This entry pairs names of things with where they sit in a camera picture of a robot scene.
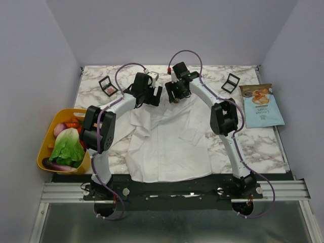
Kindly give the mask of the white button shirt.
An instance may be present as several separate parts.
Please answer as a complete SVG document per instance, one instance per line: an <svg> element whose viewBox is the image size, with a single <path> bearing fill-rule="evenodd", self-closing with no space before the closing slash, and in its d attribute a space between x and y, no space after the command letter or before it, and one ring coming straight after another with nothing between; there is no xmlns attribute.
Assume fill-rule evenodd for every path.
<svg viewBox="0 0 324 243"><path fill-rule="evenodd" d="M158 107L142 105L116 121L109 150L113 174L138 182L176 182L210 175L205 133L209 108L196 95L179 103L163 96Z"/></svg>

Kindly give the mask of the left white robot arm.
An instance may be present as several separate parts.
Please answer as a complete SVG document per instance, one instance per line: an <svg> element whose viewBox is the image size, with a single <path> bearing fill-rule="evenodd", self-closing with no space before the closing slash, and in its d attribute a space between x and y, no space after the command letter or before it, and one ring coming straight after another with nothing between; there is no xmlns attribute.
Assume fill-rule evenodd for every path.
<svg viewBox="0 0 324 243"><path fill-rule="evenodd" d="M108 184L112 174L108 162L108 150L112 146L117 119L143 104L158 106L163 88L156 86L159 74L154 71L138 72L134 82L122 95L105 107L89 106L80 134L91 158L92 180L98 185L95 194L101 199L109 199L112 187Z"/></svg>

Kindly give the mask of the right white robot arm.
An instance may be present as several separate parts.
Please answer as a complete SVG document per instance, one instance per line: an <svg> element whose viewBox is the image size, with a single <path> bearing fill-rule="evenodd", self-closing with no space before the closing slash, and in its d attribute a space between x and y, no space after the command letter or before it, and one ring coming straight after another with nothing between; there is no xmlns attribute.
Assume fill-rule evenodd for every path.
<svg viewBox="0 0 324 243"><path fill-rule="evenodd" d="M238 198L245 198L257 186L257 180L255 173L245 163L245 156L237 139L237 104L233 99L225 99L217 94L203 81L200 73L190 72L184 62L169 66L167 73L172 79L165 84L170 102L196 94L211 110L211 130L223 142L232 167L231 193Z"/></svg>

